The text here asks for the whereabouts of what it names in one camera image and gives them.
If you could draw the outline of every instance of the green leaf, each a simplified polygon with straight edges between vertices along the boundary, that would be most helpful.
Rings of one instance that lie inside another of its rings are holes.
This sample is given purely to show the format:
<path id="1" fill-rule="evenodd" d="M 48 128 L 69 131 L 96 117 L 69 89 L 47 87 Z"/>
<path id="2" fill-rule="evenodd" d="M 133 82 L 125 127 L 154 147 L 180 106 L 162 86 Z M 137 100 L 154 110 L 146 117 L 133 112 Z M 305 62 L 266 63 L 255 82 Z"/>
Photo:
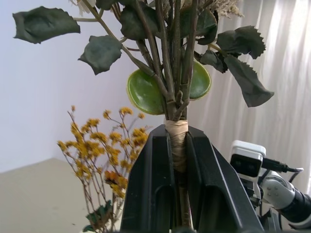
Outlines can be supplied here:
<path id="1" fill-rule="evenodd" d="M 83 232 L 95 232 L 91 225 L 87 225 L 83 228 Z"/>
<path id="2" fill-rule="evenodd" d="M 147 24 L 153 35 L 159 32 L 159 25 L 155 9 L 141 3 L 142 10 L 145 14 Z M 147 38 L 144 27 L 135 11 L 131 6 L 126 6 L 121 12 L 120 23 L 122 25 L 121 32 L 124 36 L 131 40 L 143 40 Z"/>
<path id="3" fill-rule="evenodd" d="M 89 64 L 95 75 L 110 70 L 121 57 L 122 43 L 111 36 L 91 36 L 84 53 L 78 59 Z"/>
<path id="4" fill-rule="evenodd" d="M 199 62 L 194 61 L 192 81 L 190 85 L 190 100 L 198 100 L 210 90 L 211 78 L 208 71 Z"/>
<path id="5" fill-rule="evenodd" d="M 162 95 L 155 79 L 140 69 L 130 75 L 127 81 L 127 95 L 131 103 L 144 113 L 164 114 Z"/>
<path id="6" fill-rule="evenodd" d="M 266 90 L 258 79 L 257 73 L 247 64 L 232 55 L 225 58 L 230 72 L 241 87 L 248 107 L 257 107 L 267 102 L 274 92 Z"/>
<path id="7" fill-rule="evenodd" d="M 207 35 L 211 27 L 217 24 L 216 18 L 209 9 L 205 9 L 198 18 L 196 36 Z M 191 27 L 191 7 L 187 7 L 180 13 L 180 36 L 185 38 L 190 33 Z"/>
<path id="8" fill-rule="evenodd" d="M 96 210 L 96 214 L 100 216 L 100 218 L 106 215 L 106 209 L 102 205 Z"/>
<path id="9" fill-rule="evenodd" d="M 199 45 L 208 45 L 212 42 L 214 42 L 217 34 L 217 25 L 210 26 L 208 28 L 208 32 L 204 35 L 203 38 L 198 39 Z"/>
<path id="10" fill-rule="evenodd" d="M 90 223 L 93 223 L 94 225 L 98 223 L 97 220 L 101 219 L 101 217 L 98 216 L 96 212 L 87 215 L 86 218 L 90 221 Z"/>
<path id="11" fill-rule="evenodd" d="M 121 3 L 123 6 L 127 6 L 135 3 L 135 0 L 118 0 L 118 2 Z"/>
<path id="12" fill-rule="evenodd" d="M 246 26 L 234 31 L 219 33 L 217 45 L 227 53 L 240 52 L 256 59 L 265 51 L 265 44 L 262 40 L 257 29 L 253 26 Z"/>
<path id="13" fill-rule="evenodd" d="M 223 62 L 212 50 L 207 50 L 200 59 L 201 64 L 213 66 L 219 72 L 225 73 Z"/>
<path id="14" fill-rule="evenodd" d="M 96 0 L 96 6 L 99 9 L 104 9 L 105 11 L 109 11 L 114 3 L 118 2 L 118 0 Z"/>
<path id="15" fill-rule="evenodd" d="M 68 33 L 80 33 L 80 26 L 62 9 L 49 9 L 43 6 L 28 12 L 13 14 L 16 24 L 14 38 L 33 44 Z"/>

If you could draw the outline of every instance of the white backdrop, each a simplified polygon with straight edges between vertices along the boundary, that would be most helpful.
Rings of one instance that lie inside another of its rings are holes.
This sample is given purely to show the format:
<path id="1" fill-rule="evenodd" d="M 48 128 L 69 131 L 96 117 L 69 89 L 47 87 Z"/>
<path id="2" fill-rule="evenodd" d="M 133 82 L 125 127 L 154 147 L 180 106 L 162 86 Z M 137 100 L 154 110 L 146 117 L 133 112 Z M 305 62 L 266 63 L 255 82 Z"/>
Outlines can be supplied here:
<path id="1" fill-rule="evenodd" d="M 78 7 L 68 0 L 0 1 L 0 173 L 52 157 L 63 159 L 56 141 L 72 138 L 67 114 L 71 105 L 76 105 L 78 124 L 90 117 L 101 118 L 104 109 L 117 116 L 120 107 L 131 107 L 126 82 L 137 68 L 126 54 L 110 71 L 97 76 L 89 65 L 77 60 L 90 35 L 106 34 L 99 23 L 79 23 L 81 34 L 63 35 L 41 45 L 13 39 L 12 13 L 39 6 L 62 8 L 80 17 Z M 121 38 L 121 25 L 114 16 L 105 12 L 103 19 Z M 125 44 L 135 48 L 134 42 Z M 134 55 L 142 59 L 139 52 Z M 163 119 L 149 115 L 140 122 L 156 127 Z M 101 130 L 109 132 L 112 126 L 105 121 Z"/>
<path id="2" fill-rule="evenodd" d="M 204 130 L 224 157 L 233 140 L 263 145 L 267 156 L 303 167 L 294 184 L 309 191 L 311 163 L 311 1 L 244 0 L 244 18 L 222 19 L 219 32 L 254 25 L 262 33 L 266 52 L 253 61 L 263 85 L 275 95 L 265 104 L 247 108 L 240 87 L 227 72 L 207 67 L 212 88 L 190 105 L 190 125 Z M 204 53 L 206 48 L 198 48 Z"/>

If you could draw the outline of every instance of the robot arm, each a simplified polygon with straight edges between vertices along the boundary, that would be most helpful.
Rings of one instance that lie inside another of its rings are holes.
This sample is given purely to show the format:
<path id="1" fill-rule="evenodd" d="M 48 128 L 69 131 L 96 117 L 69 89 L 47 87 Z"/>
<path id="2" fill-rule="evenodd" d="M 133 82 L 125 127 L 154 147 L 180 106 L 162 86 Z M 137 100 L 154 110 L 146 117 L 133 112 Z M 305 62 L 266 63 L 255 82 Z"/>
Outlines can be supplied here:
<path id="1" fill-rule="evenodd" d="M 259 184 L 262 201 L 270 204 L 294 229 L 311 228 L 311 198 L 297 190 L 275 171 L 270 171 Z"/>

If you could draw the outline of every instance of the white wall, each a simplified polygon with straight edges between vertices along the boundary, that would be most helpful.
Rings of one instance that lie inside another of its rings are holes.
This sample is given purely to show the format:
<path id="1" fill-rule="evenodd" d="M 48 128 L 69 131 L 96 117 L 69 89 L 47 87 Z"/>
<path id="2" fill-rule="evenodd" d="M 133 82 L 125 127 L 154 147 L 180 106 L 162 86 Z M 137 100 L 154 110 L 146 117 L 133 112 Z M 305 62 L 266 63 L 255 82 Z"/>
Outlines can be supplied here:
<path id="1" fill-rule="evenodd" d="M 56 141 L 71 138 L 66 111 L 73 104 L 78 124 L 90 117 L 101 118 L 104 109 L 117 113 L 122 106 L 131 107 L 125 88 L 127 77 L 136 67 L 126 54 L 110 71 L 98 76 L 77 60 L 90 35 L 105 34 L 98 23 L 80 23 L 81 34 L 53 38 L 41 45 L 13 39 L 12 13 L 41 5 L 62 8 L 79 17 L 78 8 L 67 0 L 0 2 L 0 172 L 52 157 L 63 158 Z M 117 37 L 122 37 L 121 26 L 110 12 L 105 12 L 104 21 Z M 161 116 L 146 116 L 141 124 L 156 127 L 162 122 Z M 111 122 L 105 121 L 101 129 L 107 132 L 111 127 Z"/>

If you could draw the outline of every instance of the twig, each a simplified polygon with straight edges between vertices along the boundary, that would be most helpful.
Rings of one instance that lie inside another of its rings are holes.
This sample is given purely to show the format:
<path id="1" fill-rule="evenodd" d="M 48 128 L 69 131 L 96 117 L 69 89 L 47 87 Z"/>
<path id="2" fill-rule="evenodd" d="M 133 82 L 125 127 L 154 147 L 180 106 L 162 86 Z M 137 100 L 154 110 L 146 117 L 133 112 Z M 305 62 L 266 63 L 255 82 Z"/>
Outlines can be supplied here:
<path id="1" fill-rule="evenodd" d="M 157 74 L 157 76 L 162 77 L 162 72 L 161 72 L 161 68 L 160 68 L 161 63 L 160 63 L 160 58 L 158 55 L 158 50 L 156 48 L 156 41 L 155 41 L 154 36 L 152 35 L 152 32 L 149 28 L 149 25 L 147 24 L 146 17 L 145 17 L 143 10 L 142 10 L 142 7 L 140 5 L 139 0 L 135 0 L 135 10 L 136 10 L 137 15 L 138 15 L 143 27 L 144 27 L 145 33 L 146 33 L 148 41 L 149 41 L 151 55 L 152 55 L 152 58 L 154 60 L 154 65 L 155 65 L 155 73 Z"/>
<path id="2" fill-rule="evenodd" d="M 97 22 L 95 18 L 73 18 L 77 22 Z"/>
<path id="3" fill-rule="evenodd" d="M 130 51 L 134 51 L 134 52 L 139 52 L 140 50 L 139 49 L 132 49 L 132 48 L 129 48 L 129 47 L 126 47 L 128 50 Z"/>
<path id="4" fill-rule="evenodd" d="M 183 101 L 189 100 L 190 86 L 192 81 L 192 70 L 193 70 L 193 51 L 195 45 L 195 31 L 198 22 L 198 4 L 199 0 L 192 1 L 191 7 L 191 23 L 190 23 L 190 34 L 187 41 L 187 48 L 185 58 L 183 62 L 183 70 L 181 75 L 181 91 L 183 92 Z"/>
<path id="5" fill-rule="evenodd" d="M 168 26 L 168 31 L 169 31 L 169 55 L 170 55 L 170 63 L 171 63 L 171 67 L 173 67 L 173 43 L 174 43 L 174 37 L 170 34 L 170 31 L 173 27 L 174 24 L 174 0 L 169 0 L 169 4 L 170 4 L 170 10 L 169 10 L 169 20 L 167 23 Z"/>
<path id="6" fill-rule="evenodd" d="M 189 99 L 185 100 L 185 101 L 182 103 L 182 105 L 177 109 L 177 111 L 176 111 L 175 114 L 174 114 L 174 118 L 173 118 L 174 121 L 178 121 L 178 120 L 180 119 L 182 113 L 183 113 L 184 110 L 187 108 L 187 106 L 189 105 L 189 103 L 190 103 L 190 100 L 189 100 Z"/>
<path id="7" fill-rule="evenodd" d="M 124 43 L 126 40 L 127 40 L 127 37 L 123 37 L 123 38 L 121 38 L 121 40 L 119 40 L 119 41 L 120 41 L 120 43 Z"/>
<path id="8" fill-rule="evenodd" d="M 175 1 L 174 40 L 173 40 L 173 79 L 175 93 L 180 90 L 180 8 L 181 0 Z"/>
<path id="9" fill-rule="evenodd" d="M 111 36 L 112 38 L 117 39 L 114 34 L 112 33 L 112 31 L 108 28 L 108 26 L 105 24 L 105 22 L 100 18 L 100 16 L 97 14 L 97 12 L 92 8 L 92 6 L 89 4 L 89 2 L 87 0 L 82 0 L 83 3 L 87 6 L 87 8 L 90 10 L 90 12 L 94 15 L 94 17 L 98 20 L 98 22 L 102 25 L 102 27 L 105 29 L 105 31 L 107 32 L 107 34 L 109 36 Z M 138 66 L 139 69 L 143 70 L 146 74 L 148 74 L 151 77 L 154 77 L 158 87 L 162 93 L 162 95 L 164 95 L 165 97 L 167 96 L 167 89 L 163 83 L 163 81 L 161 80 L 161 77 L 158 76 L 157 74 L 154 73 L 153 70 L 151 70 L 146 64 L 144 64 L 143 62 L 141 62 L 140 60 L 136 59 L 131 52 L 122 45 L 122 50 L 128 55 L 128 57 L 131 59 L 131 61 Z"/>
<path id="10" fill-rule="evenodd" d="M 150 53 L 148 51 L 148 48 L 146 46 L 146 43 L 144 40 L 137 40 L 136 44 L 138 45 L 138 48 L 141 52 L 141 55 L 143 56 L 143 58 L 145 59 L 147 65 L 151 68 L 154 69 L 154 62 L 150 56 Z"/>
<path id="11" fill-rule="evenodd" d="M 163 67 L 165 73 L 165 79 L 168 87 L 168 98 L 167 101 L 174 101 L 174 83 L 173 83 L 173 75 L 172 68 L 170 64 L 170 54 L 169 54 L 169 46 L 166 35 L 166 27 L 164 21 L 164 14 L 161 0 L 155 0 L 155 10 L 157 13 L 158 22 L 160 24 L 161 29 L 161 44 L 162 44 L 162 56 L 163 56 Z"/>

